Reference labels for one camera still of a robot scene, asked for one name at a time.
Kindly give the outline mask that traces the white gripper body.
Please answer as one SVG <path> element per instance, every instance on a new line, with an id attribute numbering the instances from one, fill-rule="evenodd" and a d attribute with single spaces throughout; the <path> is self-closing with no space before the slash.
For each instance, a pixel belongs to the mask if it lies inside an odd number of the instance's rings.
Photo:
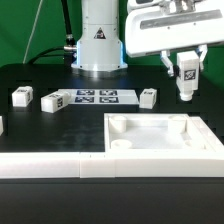
<path id="1" fill-rule="evenodd" d="M 128 0 L 130 57 L 224 42 L 224 0 Z"/>

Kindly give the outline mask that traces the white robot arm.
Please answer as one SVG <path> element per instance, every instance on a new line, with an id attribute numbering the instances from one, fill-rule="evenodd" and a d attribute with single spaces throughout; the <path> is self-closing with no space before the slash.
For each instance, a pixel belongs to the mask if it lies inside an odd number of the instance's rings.
<path id="1" fill-rule="evenodd" d="M 123 56 L 158 54 L 174 75 L 169 53 L 224 43 L 224 0 L 128 0 L 125 41 L 118 38 L 117 0 L 82 0 L 83 31 L 75 68 L 111 71 L 123 68 Z"/>

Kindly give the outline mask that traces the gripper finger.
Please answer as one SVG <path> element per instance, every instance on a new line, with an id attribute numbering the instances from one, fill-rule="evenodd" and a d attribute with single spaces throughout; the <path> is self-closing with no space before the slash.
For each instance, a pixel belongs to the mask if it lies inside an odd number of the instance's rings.
<path id="1" fill-rule="evenodd" d="M 166 66 L 168 75 L 170 77 L 173 77 L 175 75 L 175 72 L 174 72 L 174 65 L 173 65 L 172 61 L 170 60 L 170 51 L 163 50 L 160 53 L 160 59 L 161 59 L 162 63 Z"/>
<path id="2" fill-rule="evenodd" d="M 201 71 L 204 70 L 204 59 L 206 58 L 207 52 L 208 52 L 208 47 L 206 44 L 198 46 L 197 54 L 199 56 L 199 66 Z"/>

